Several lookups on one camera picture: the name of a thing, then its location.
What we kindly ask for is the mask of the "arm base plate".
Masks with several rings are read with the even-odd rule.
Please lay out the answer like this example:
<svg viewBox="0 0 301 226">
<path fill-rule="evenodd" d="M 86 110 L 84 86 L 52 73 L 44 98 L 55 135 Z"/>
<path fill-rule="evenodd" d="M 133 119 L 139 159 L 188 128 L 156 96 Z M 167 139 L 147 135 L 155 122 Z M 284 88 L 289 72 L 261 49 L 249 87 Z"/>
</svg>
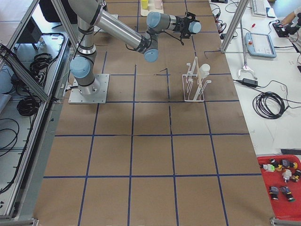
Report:
<svg viewBox="0 0 301 226">
<path fill-rule="evenodd" d="M 69 104 L 105 104 L 109 79 L 109 74 L 95 74 L 94 83 L 86 87 L 78 85 L 74 79 L 73 85 L 78 87 L 71 90 Z"/>
</svg>

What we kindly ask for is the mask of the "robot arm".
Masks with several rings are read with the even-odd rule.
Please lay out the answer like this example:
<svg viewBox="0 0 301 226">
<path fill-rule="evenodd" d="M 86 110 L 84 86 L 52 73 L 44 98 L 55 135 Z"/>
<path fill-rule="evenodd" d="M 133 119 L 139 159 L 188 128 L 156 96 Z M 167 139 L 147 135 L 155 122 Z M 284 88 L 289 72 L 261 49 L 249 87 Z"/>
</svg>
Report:
<svg viewBox="0 0 301 226">
<path fill-rule="evenodd" d="M 71 0 L 69 5 L 78 17 L 80 32 L 78 47 L 70 62 L 70 70 L 78 84 L 78 91 L 83 96 L 99 92 L 101 84 L 93 73 L 96 48 L 93 43 L 94 27 L 105 30 L 115 38 L 125 42 L 128 50 L 144 55 L 147 62 L 158 59 L 158 35 L 167 30 L 180 33 L 180 38 L 188 39 L 201 29 L 195 15 L 186 12 L 184 17 L 150 12 L 147 15 L 145 35 L 116 19 L 107 12 L 106 7 L 96 0 Z"/>
</svg>

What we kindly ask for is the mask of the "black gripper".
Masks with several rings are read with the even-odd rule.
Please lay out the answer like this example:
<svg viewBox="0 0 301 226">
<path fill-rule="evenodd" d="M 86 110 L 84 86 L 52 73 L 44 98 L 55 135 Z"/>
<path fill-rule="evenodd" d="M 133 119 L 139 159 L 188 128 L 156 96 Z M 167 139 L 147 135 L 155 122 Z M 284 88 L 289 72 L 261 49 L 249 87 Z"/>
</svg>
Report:
<svg viewBox="0 0 301 226">
<path fill-rule="evenodd" d="M 196 15 L 186 11 L 184 17 L 176 16 L 175 31 L 180 32 L 180 38 L 190 38 L 195 32 L 189 30 L 189 26 L 196 21 Z"/>
</svg>

